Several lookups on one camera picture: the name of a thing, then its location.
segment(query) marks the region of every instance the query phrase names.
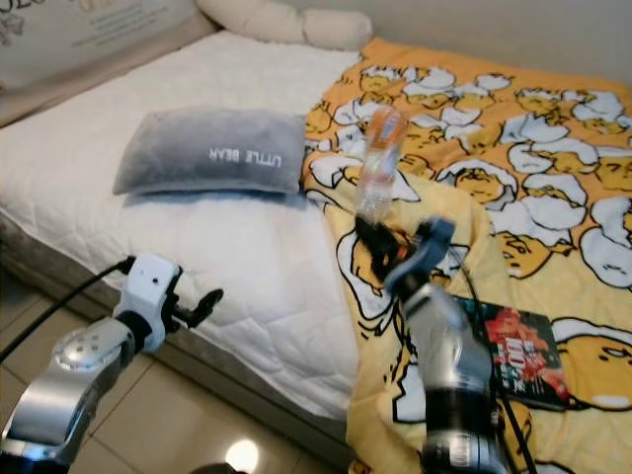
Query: wire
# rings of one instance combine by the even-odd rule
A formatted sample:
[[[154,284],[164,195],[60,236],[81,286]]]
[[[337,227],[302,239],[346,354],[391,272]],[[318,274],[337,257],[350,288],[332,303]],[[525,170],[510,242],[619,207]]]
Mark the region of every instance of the wire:
[[[472,282],[470,273],[465,267],[465,264],[463,263],[459,255],[454,251],[453,248],[450,247],[448,249],[448,252],[454,259],[456,259],[456,262],[458,262],[458,266],[463,270],[463,274],[465,275],[465,281],[467,281],[467,285],[469,286],[470,293],[472,293],[472,298],[474,299],[474,302],[476,303],[476,312],[478,313],[476,316],[478,320],[477,325],[479,326],[479,331],[482,333],[485,340],[489,341],[487,328],[485,327],[485,324],[483,324],[483,314],[481,312],[481,300],[478,299],[478,293],[476,292],[476,288],[474,287],[474,283]],[[529,474],[537,474],[537,469],[535,468],[535,462],[533,462],[533,458],[531,457],[531,452],[529,451],[529,447],[526,443],[526,440],[524,439],[524,436],[522,435],[522,430],[520,429],[520,425],[518,424],[517,419],[515,417],[514,409],[512,409],[512,405],[510,404],[510,401],[507,398],[507,392],[505,391],[505,386],[500,381],[501,375],[499,374],[499,369],[494,363],[492,364],[492,367],[494,368],[494,370],[492,371],[492,374],[494,375],[494,379],[495,379],[494,380],[495,386],[496,386],[495,388],[498,390],[499,395],[501,396],[501,401],[503,402],[503,405],[505,405],[505,411],[507,413],[507,416],[510,419],[510,424],[512,425],[513,432],[515,433],[517,443],[520,449],[522,450],[522,455],[524,456],[524,462],[526,462],[526,468],[529,471]]]
[[[8,356],[10,356],[11,353],[15,349],[18,348],[18,346],[24,341],[24,339],[30,336],[33,333],[33,331],[37,329],[44,321],[46,321],[55,311],[57,311],[59,308],[64,306],[68,301],[74,298],[77,294],[82,292],[91,284],[95,283],[96,281],[99,281],[101,278],[111,274],[112,272],[116,270],[120,270],[124,274],[128,274],[129,270],[131,269],[131,266],[133,265],[133,262],[134,262],[133,257],[127,257],[125,260],[121,260],[117,264],[106,268],[105,270],[100,272],[98,275],[94,275],[90,277],[89,279],[87,279],[86,281],[84,281],[83,283],[81,283],[79,286],[74,288],[72,291],[66,294],[63,298],[61,298],[55,304],[53,304],[48,309],[46,309],[43,313],[41,313],[38,319],[36,319],[33,323],[31,323],[13,341],[11,341],[11,343],[9,343],[9,345],[6,348],[4,348],[2,352],[0,352],[0,363],[4,362],[4,360]]]

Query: bed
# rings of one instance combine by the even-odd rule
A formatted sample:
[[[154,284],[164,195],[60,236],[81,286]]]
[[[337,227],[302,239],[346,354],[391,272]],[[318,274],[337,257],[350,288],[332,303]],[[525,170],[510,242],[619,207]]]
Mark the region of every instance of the bed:
[[[357,353],[318,206],[262,193],[115,197],[112,186],[147,113],[205,104],[306,115],[356,60],[224,31],[3,128],[3,264],[59,296],[88,273],[150,251],[184,268],[183,304],[224,288],[212,318],[172,338],[164,359],[347,464]],[[88,292],[83,313],[96,318],[116,302],[121,278],[106,283]]]
[[[113,197],[142,117],[200,103],[307,114],[302,186],[313,202]],[[215,34],[2,130],[2,262],[59,294],[129,253],[174,259],[186,303],[216,286],[226,298],[159,357],[341,468],[356,456],[375,473],[419,472],[415,348],[354,233],[358,152],[381,105],[410,120],[388,223],[412,233],[424,217],[453,219],[481,298],[549,316],[570,354],[573,407],[515,408],[540,470],[629,470],[632,92],[622,84],[383,39],[358,56]],[[469,294],[450,258],[434,278]],[[119,285],[108,279],[76,307],[101,315]],[[513,461],[524,467],[519,452]]]

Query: book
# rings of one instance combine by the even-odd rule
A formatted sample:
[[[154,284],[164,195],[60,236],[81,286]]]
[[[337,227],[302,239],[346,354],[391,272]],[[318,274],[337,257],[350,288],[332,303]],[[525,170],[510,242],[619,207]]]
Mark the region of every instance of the book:
[[[455,299],[472,323],[478,320],[476,301]],[[480,303],[480,316],[508,398],[534,408],[568,408],[570,393],[548,318],[486,302]]]

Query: water bottle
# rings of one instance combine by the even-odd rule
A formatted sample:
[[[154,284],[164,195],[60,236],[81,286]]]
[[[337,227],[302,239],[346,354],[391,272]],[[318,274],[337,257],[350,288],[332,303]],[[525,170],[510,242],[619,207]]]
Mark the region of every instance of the water bottle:
[[[371,224],[388,214],[399,161],[399,148],[408,121],[391,107],[378,109],[366,130],[364,164],[359,174],[356,213]]]

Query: white mattress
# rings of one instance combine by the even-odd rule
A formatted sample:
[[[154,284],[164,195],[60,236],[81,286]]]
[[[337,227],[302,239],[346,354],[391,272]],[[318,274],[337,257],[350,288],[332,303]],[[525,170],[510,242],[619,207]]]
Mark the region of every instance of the white mattress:
[[[141,251],[177,262],[189,306],[223,287],[197,332],[294,403],[342,417],[357,353],[320,210],[300,196],[115,197],[112,184],[148,112],[206,104],[306,114],[356,58],[207,37],[1,130],[0,211],[93,272]]]

